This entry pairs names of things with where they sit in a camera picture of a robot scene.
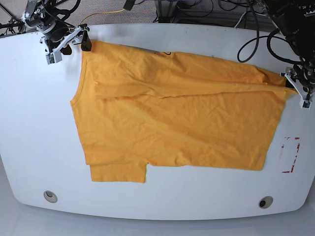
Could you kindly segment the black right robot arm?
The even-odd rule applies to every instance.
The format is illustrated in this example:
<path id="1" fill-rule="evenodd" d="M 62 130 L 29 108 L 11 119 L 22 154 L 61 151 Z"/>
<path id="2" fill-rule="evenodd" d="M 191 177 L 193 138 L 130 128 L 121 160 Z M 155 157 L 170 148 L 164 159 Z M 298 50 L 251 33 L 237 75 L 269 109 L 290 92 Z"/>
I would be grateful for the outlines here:
<path id="1" fill-rule="evenodd" d="M 63 0 L 29 0 L 21 18 L 26 27 L 43 34 L 41 43 L 45 44 L 49 63 L 56 63 L 57 56 L 71 55 L 70 44 L 80 44 L 84 51 L 92 49 L 87 24 L 74 26 L 66 22 L 81 2 L 77 0 L 71 9 L 59 9 L 62 3 Z"/>

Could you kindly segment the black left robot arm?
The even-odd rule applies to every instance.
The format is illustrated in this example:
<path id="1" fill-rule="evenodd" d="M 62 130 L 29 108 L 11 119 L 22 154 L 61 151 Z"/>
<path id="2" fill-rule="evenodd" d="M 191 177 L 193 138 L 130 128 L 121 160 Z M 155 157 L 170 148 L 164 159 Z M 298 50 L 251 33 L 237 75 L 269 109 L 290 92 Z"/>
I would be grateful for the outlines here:
<path id="1" fill-rule="evenodd" d="M 267 37 L 267 49 L 276 59 L 293 65 L 294 82 L 299 81 L 302 91 L 315 91 L 315 17 L 305 14 L 315 9 L 313 0 L 263 0 L 261 2 L 276 29 Z M 271 39 L 282 33 L 299 60 L 278 56 L 271 48 Z"/>

